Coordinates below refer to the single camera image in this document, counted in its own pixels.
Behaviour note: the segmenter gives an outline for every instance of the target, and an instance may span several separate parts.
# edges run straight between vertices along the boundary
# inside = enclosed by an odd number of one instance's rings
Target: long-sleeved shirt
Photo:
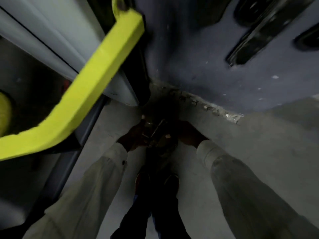
[[[45,211],[24,238],[96,238],[121,184],[127,152],[115,143],[80,181]],[[237,239],[319,238],[319,230],[299,216],[242,161],[210,140],[197,148],[197,159],[210,171],[225,218]]]

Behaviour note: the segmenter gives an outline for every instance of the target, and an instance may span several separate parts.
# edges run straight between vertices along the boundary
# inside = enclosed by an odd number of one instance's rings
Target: concrete floor
[[[166,95],[156,89],[152,92],[152,99]],[[191,103],[179,103],[181,119],[190,121],[232,156],[245,162],[299,214],[319,227],[319,99],[307,98],[266,112],[248,114],[238,124]],[[140,117],[139,108],[116,101],[105,106],[66,188],[138,123]],[[129,153],[122,184],[101,225],[98,239],[109,238],[132,205],[134,180],[144,155],[145,148]],[[190,237],[234,238],[210,176],[196,160],[196,150],[179,143],[171,160],[181,181],[177,194],[179,211]],[[151,219],[146,238],[157,238]]]

